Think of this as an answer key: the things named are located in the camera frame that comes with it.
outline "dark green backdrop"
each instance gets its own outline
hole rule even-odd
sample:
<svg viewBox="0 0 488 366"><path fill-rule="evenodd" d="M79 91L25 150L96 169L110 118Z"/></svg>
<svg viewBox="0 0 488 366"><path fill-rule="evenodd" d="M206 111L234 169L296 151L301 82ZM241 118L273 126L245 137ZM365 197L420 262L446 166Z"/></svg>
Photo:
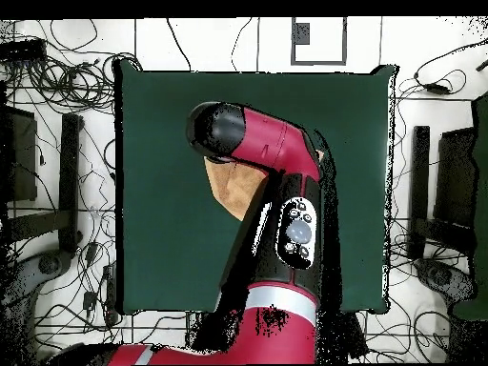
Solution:
<svg viewBox="0 0 488 366"><path fill-rule="evenodd" d="M389 82L376 74L136 71L123 81L124 301L135 310L212 311L240 222L212 195L185 137L197 104L226 101L325 135L336 166L343 310L384 308Z"/></svg>

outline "robot arm display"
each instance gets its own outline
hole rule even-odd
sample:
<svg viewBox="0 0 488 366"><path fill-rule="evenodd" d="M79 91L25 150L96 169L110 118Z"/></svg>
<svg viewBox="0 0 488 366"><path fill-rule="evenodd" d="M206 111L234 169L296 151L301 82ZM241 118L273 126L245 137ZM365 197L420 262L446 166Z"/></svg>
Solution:
<svg viewBox="0 0 488 366"><path fill-rule="evenodd" d="M318 157L307 133L243 106L213 102L192 111L187 136L214 162L237 162L267 174L220 284L216 311L234 313L232 344L204 356L122 345L105 364L314 364L322 277L320 189Z"/></svg>

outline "black frame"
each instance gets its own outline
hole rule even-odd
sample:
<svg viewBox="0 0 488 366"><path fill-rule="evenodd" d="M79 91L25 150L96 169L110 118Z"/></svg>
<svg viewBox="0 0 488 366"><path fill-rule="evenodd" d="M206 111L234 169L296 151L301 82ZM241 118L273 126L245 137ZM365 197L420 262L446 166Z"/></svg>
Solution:
<svg viewBox="0 0 488 366"><path fill-rule="evenodd" d="M83 118L74 113L63 114L62 120L58 210L9 219L10 241L57 230L59 249L75 254L81 238L78 232L78 148L84 124Z"/></svg>
<svg viewBox="0 0 488 366"><path fill-rule="evenodd" d="M299 28L307 29L305 24L301 25L296 23L296 17L292 17L292 66L346 66L347 62L347 17L342 18L342 59L336 61L298 61L295 55L296 45L308 45L307 38L302 37L298 31Z"/></svg>
<svg viewBox="0 0 488 366"><path fill-rule="evenodd" d="M446 132L442 134L441 143L439 144L440 159L449 159L447 155L447 146L449 142L453 143L457 137L462 135L472 134L474 129L466 128L457 131ZM467 223L462 223L464 226L459 226L449 220L449 217L456 216L449 213L449 206L443 205L442 198L449 190L443 190L437 195L436 208L434 210L434 219L427 218L427 203L429 193L429 146L430 146L430 128L429 127L414 127L412 139L412 172L410 183L410 201L409 201L409 215L408 223L408 242L407 242L407 258L416 260L422 259L426 239L438 241L445 245L445 247L456 250L465 255L471 255L477 247L477 240L473 224L465 226ZM469 159L472 148L468 148L465 158ZM442 173L441 177L447 177L448 168ZM472 212L469 216L474 215L474 206L471 207Z"/></svg>

